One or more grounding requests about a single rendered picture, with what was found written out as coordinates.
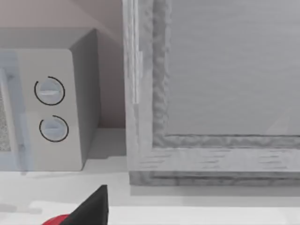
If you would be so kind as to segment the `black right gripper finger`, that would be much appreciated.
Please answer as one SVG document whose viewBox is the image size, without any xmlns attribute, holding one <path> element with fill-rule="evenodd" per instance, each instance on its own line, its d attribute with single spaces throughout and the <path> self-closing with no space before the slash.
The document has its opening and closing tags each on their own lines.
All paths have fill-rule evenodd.
<svg viewBox="0 0 300 225">
<path fill-rule="evenodd" d="M 65 225 L 108 225 L 108 187 L 101 185 L 65 219 Z"/>
</svg>

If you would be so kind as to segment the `pale microwave oven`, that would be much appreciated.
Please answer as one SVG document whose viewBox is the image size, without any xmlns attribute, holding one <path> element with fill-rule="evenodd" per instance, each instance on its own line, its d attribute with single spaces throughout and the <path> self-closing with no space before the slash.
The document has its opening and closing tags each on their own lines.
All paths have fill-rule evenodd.
<svg viewBox="0 0 300 225">
<path fill-rule="evenodd" d="M 99 111 L 97 33 L 91 28 L 0 28 L 0 49 L 16 51 L 30 141 L 29 171 L 79 171 L 96 132 Z M 63 101 L 44 105 L 34 94 L 48 76 L 65 87 Z M 57 115 L 69 127 L 62 142 L 39 131 L 41 120 Z"/>
</svg>

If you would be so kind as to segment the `pale microwave knob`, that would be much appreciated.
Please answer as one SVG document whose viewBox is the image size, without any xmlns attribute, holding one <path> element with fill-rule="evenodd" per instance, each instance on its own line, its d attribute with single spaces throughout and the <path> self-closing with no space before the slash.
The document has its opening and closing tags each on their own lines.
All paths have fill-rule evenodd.
<svg viewBox="0 0 300 225">
<path fill-rule="evenodd" d="M 65 97 L 65 87 L 62 82 L 52 76 L 42 81 L 36 81 L 34 94 L 39 102 L 48 106 L 60 104 Z"/>
<path fill-rule="evenodd" d="M 44 139 L 53 143 L 59 143 L 67 138 L 69 127 L 63 118 L 53 115 L 40 121 L 39 131 Z"/>
</svg>

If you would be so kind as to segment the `red round object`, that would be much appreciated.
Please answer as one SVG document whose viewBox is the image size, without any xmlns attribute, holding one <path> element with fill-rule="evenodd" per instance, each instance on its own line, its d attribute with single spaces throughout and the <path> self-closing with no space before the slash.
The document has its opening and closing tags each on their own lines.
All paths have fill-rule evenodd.
<svg viewBox="0 0 300 225">
<path fill-rule="evenodd" d="M 62 214 L 52 217 L 46 221 L 44 221 L 41 225 L 62 225 L 63 221 L 68 218 L 69 214 Z"/>
</svg>

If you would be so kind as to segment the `pale blue microwave door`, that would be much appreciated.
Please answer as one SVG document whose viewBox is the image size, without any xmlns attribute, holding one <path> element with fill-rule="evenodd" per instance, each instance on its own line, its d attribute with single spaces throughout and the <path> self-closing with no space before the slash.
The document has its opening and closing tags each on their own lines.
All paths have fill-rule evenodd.
<svg viewBox="0 0 300 225">
<path fill-rule="evenodd" d="M 30 141 L 16 51 L 0 49 L 0 172 L 30 170 Z"/>
</svg>

